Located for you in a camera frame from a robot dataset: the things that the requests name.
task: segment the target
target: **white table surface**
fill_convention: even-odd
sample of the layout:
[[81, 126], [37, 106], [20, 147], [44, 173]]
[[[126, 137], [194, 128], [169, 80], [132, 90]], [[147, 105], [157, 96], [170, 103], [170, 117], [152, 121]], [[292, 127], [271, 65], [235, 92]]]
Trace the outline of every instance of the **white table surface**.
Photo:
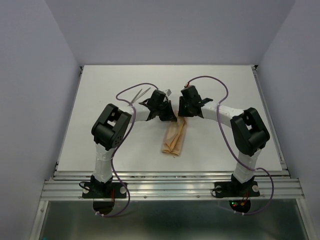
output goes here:
[[[96, 148], [91, 128], [109, 103], [125, 106], [115, 99], [117, 93], [132, 85], [149, 82], [160, 90], [171, 89], [169, 97], [178, 110], [180, 91], [186, 82], [200, 75], [222, 80], [229, 89], [224, 105], [238, 109], [256, 108], [269, 132], [270, 126], [250, 66], [229, 65], [86, 65], [77, 91], [70, 122], [59, 158], [58, 171], [93, 171]], [[209, 78], [195, 80], [201, 97], [219, 101], [225, 95], [220, 83]], [[122, 97], [131, 99], [137, 87]], [[153, 88], [139, 102], [149, 98]], [[131, 134], [114, 157], [117, 171], [233, 171], [236, 161], [228, 151], [218, 123], [193, 117], [187, 119], [186, 136], [180, 156], [161, 152], [168, 122], [159, 118], [137, 122]], [[232, 131], [224, 126], [232, 149], [238, 154]], [[275, 142], [271, 137], [256, 164], [270, 171], [282, 170]]]

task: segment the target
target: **cable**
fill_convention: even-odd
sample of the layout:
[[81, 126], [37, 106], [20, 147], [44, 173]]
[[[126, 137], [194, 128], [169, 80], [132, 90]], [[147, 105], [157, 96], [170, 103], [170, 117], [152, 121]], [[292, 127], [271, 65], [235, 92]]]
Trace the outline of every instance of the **cable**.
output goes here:
[[85, 182], [85, 181], [79, 182], [80, 188], [82, 188], [82, 189], [87, 190], [88, 192], [90, 192], [90, 189], [89, 189], [89, 188], [86, 188], [85, 186], [82, 186], [82, 185], [81, 185], [81, 184], [84, 184], [84, 183], [86, 183], [86, 182]]
[[223, 139], [224, 139], [224, 142], [225, 142], [227, 148], [229, 149], [231, 155], [233, 156], [233, 158], [234, 158], [241, 166], [243, 166], [244, 168], [246, 168], [246, 169], [248, 169], [248, 170], [250, 170], [250, 171], [253, 171], [253, 172], [254, 172], [254, 171], [257, 171], [257, 170], [263, 170], [263, 171], [269, 176], [269, 178], [270, 178], [270, 181], [271, 181], [271, 195], [270, 195], [270, 199], [269, 199], [269, 201], [267, 202], [267, 204], [266, 204], [264, 207], [262, 207], [261, 209], [257, 210], [257, 211], [250, 212], [250, 213], [244, 213], [244, 215], [254, 215], [254, 214], [260, 213], [260, 212], [262, 212], [264, 209], [266, 209], [266, 207], [269, 206], [269, 204], [271, 203], [272, 198], [274, 197], [274, 192], [275, 192], [275, 184], [274, 184], [274, 181], [273, 181], [270, 173], [269, 173], [267, 170], [265, 170], [264, 168], [262, 168], [262, 167], [251, 168], [251, 167], [245, 165], [244, 163], [242, 163], [242, 162], [238, 159], [238, 157], [235, 155], [234, 151], [232, 150], [232, 148], [231, 148], [231, 146], [230, 146], [230, 144], [229, 144], [229, 142], [228, 142], [228, 140], [227, 140], [227, 137], [226, 137], [226, 134], [225, 134], [225, 132], [224, 132], [224, 129], [222, 128], [222, 123], [221, 123], [221, 118], [220, 118], [220, 113], [219, 113], [220, 104], [221, 104], [224, 100], [226, 100], [227, 97], [229, 96], [229, 90], [228, 90], [227, 85], [225, 85], [224, 82], [222, 82], [221, 80], [219, 80], [219, 79], [216, 78], [216, 77], [208, 76], [208, 75], [203, 75], [203, 76], [194, 77], [194, 78], [192, 78], [191, 80], [189, 80], [189, 81], [187, 82], [187, 84], [186, 84], [186, 87], [188, 87], [189, 84], [190, 84], [192, 81], [194, 81], [194, 80], [196, 80], [196, 79], [201, 79], [201, 78], [209, 78], [209, 79], [216, 80], [216, 81], [218, 81], [219, 83], [221, 83], [221, 84], [224, 86], [225, 96], [224, 96], [224, 98], [222, 98], [222, 99], [218, 102], [218, 105], [217, 105], [217, 107], [216, 107], [216, 117], [217, 117], [218, 125], [219, 125], [219, 128], [220, 128], [222, 137], [223, 137]]
[[148, 83], [148, 82], [143, 82], [143, 83], [139, 83], [137, 85], [134, 85], [134, 86], [131, 86], [131, 87], [128, 87], [126, 88], [125, 90], [122, 90], [121, 92], [119, 92], [115, 98], [118, 100], [118, 101], [122, 101], [122, 102], [125, 102], [127, 104], [129, 104], [130, 107], [132, 107], [133, 109], [133, 115], [132, 115], [132, 122], [131, 122], [131, 126], [128, 130], [128, 132], [126, 133], [126, 135], [124, 136], [124, 138], [122, 139], [122, 141], [120, 142], [120, 144], [116, 147], [116, 149], [114, 150], [113, 154], [111, 155], [111, 168], [112, 168], [112, 171], [115, 175], [115, 177], [118, 179], [118, 181], [121, 183], [121, 185], [125, 188], [127, 194], [128, 194], [128, 201], [126, 203], [126, 205], [120, 210], [118, 211], [117, 213], [115, 214], [112, 214], [112, 215], [104, 215], [104, 214], [100, 214], [99, 212], [95, 211], [95, 214], [96, 215], [99, 215], [101, 217], [104, 217], [104, 218], [111, 218], [111, 217], [115, 217], [119, 214], [121, 214], [129, 205], [130, 203], [130, 192], [129, 192], [129, 189], [127, 187], [127, 185], [121, 180], [121, 178], [119, 177], [119, 175], [117, 174], [116, 170], [115, 170], [115, 166], [114, 166], [114, 156], [116, 154], [116, 152], [118, 151], [118, 149], [120, 148], [120, 146], [122, 145], [122, 143], [126, 140], [126, 138], [128, 137], [128, 135], [130, 134], [132, 128], [134, 127], [134, 124], [135, 124], [135, 121], [136, 121], [136, 116], [137, 116], [137, 111], [136, 111], [136, 108], [133, 106], [133, 104], [131, 102], [129, 102], [128, 100], [126, 99], [123, 99], [123, 98], [119, 98], [119, 95], [123, 94], [124, 92], [130, 90], [130, 89], [133, 89], [133, 88], [136, 88], [138, 86], [141, 86], [141, 85], [151, 85], [153, 87], [155, 87], [157, 90], [159, 89], [156, 85], [152, 84], [152, 83]]

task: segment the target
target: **white cylinder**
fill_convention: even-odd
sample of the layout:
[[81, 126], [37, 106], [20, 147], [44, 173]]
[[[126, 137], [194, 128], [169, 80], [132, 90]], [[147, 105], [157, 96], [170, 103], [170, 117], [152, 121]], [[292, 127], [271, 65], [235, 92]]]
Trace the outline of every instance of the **white cylinder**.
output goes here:
[[96, 144], [95, 149], [95, 167], [92, 175], [99, 182], [106, 183], [112, 177], [111, 157], [115, 148], [107, 151], [102, 145]]

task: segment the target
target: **white enclosure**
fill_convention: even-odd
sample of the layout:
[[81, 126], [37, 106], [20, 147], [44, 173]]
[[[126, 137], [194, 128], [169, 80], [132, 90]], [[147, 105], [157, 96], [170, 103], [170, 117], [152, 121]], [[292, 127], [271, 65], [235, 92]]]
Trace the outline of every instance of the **white enclosure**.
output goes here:
[[[320, 182], [319, 12], [318, 0], [0, 1], [0, 181], [5, 192], [0, 203], [0, 239], [29, 239], [44, 180], [52, 176], [59, 156], [59, 171], [75, 170], [75, 164], [79, 171], [92, 170], [95, 153], [91, 126], [107, 103], [120, 105], [114, 100], [116, 92], [134, 81], [142, 81], [128, 78], [129, 74], [122, 72], [122, 81], [111, 84], [118, 72], [112, 70], [110, 75], [111, 66], [88, 66], [97, 64], [247, 65], [232, 67], [240, 74], [233, 70], [224, 72], [223, 67], [210, 68], [207, 74], [226, 81], [230, 88], [226, 105], [256, 107], [266, 123], [248, 67], [259, 65], [261, 89], [287, 166], [292, 176], [299, 178], [313, 221], [320, 229], [316, 191]], [[79, 126], [81, 131], [89, 130], [83, 133], [88, 150], [80, 156], [84, 142], [72, 133], [77, 127], [74, 116], [82, 113], [78, 99], [74, 105], [77, 114], [72, 114], [68, 131], [67, 122], [76, 96], [79, 67], [85, 65], [78, 96], [82, 95], [83, 83], [90, 80], [110, 88], [103, 91], [101, 86], [95, 86], [94, 90], [101, 93], [98, 98], [91, 95], [86, 101], [81, 97], [82, 106], [98, 107], [89, 110], [92, 115], [78, 119], [83, 124]], [[143, 81], [157, 82], [161, 89], [170, 87], [177, 96], [186, 80], [204, 74], [198, 70], [190, 74], [186, 67], [179, 67], [184, 68], [183, 75], [166, 71], [147, 78], [141, 72], [129, 72], [143, 76]], [[89, 74], [90, 68], [99, 69], [101, 74]], [[161, 78], [172, 75], [177, 79]], [[224, 93], [218, 83], [209, 79], [195, 84], [203, 98], [218, 100]], [[126, 97], [132, 99], [138, 90]], [[243, 94], [235, 99], [235, 92]], [[152, 132], [145, 132], [149, 125]], [[128, 155], [120, 151], [115, 159], [116, 168], [151, 171], [153, 166], [147, 163], [155, 164], [158, 171], [167, 166], [178, 169], [181, 165], [188, 171], [205, 167], [213, 171], [234, 168], [235, 162], [222, 144], [215, 122], [190, 119], [182, 154], [176, 158], [160, 154], [166, 127], [167, 123], [157, 119], [138, 123], [123, 146], [135, 157], [128, 159]], [[225, 130], [233, 143], [230, 130], [227, 127]], [[206, 144], [199, 139], [198, 131], [207, 134]], [[145, 137], [141, 138], [141, 133], [145, 133]], [[198, 149], [196, 155], [192, 156], [189, 148]], [[279, 158], [272, 139], [267, 148], [257, 165], [278, 170]], [[196, 157], [201, 157], [203, 162], [192, 161]]]
[[[115, 98], [123, 89], [147, 82], [157, 85], [161, 90], [169, 88], [172, 91], [169, 99], [173, 110], [178, 111], [180, 91], [188, 80], [201, 75], [215, 76], [222, 80], [229, 89], [229, 97], [223, 104], [243, 110], [256, 108], [271, 132], [250, 66], [87, 65], [80, 80], [57, 170], [94, 170], [96, 147], [91, 128], [107, 104], [125, 106]], [[199, 79], [192, 84], [197, 87], [202, 98], [213, 98], [218, 102], [226, 94], [219, 82], [209, 78]], [[139, 89], [132, 89], [121, 97], [130, 101]], [[150, 97], [152, 92], [153, 89], [139, 101]], [[158, 117], [147, 122], [137, 122], [115, 156], [115, 168], [127, 172], [232, 172], [236, 168], [237, 162], [231, 156], [217, 122], [200, 117], [188, 118], [179, 157], [161, 152], [168, 125], [168, 122], [161, 122]], [[227, 138], [237, 153], [232, 131], [225, 128]], [[273, 138], [260, 154], [257, 167], [270, 171], [282, 170]]]

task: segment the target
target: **black joint housing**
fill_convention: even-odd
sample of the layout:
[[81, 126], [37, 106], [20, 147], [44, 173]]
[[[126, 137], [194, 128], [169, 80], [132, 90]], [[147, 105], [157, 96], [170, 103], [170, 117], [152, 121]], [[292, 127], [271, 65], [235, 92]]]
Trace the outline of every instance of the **black joint housing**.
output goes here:
[[108, 104], [92, 127], [94, 142], [104, 146], [107, 151], [117, 147], [125, 136], [130, 119], [131, 114]]
[[177, 117], [172, 109], [171, 101], [168, 100], [166, 94], [160, 90], [154, 90], [151, 97], [139, 104], [147, 107], [150, 110], [150, 114], [147, 121], [159, 116], [159, 119], [163, 122], [176, 122]]
[[182, 96], [179, 98], [180, 117], [203, 117], [201, 108], [208, 102], [213, 101], [211, 98], [201, 99], [195, 86], [187, 86], [181, 90]]
[[263, 149], [270, 139], [264, 122], [253, 107], [244, 110], [239, 116], [234, 116], [230, 123], [235, 145], [245, 155], [253, 156], [258, 149]]

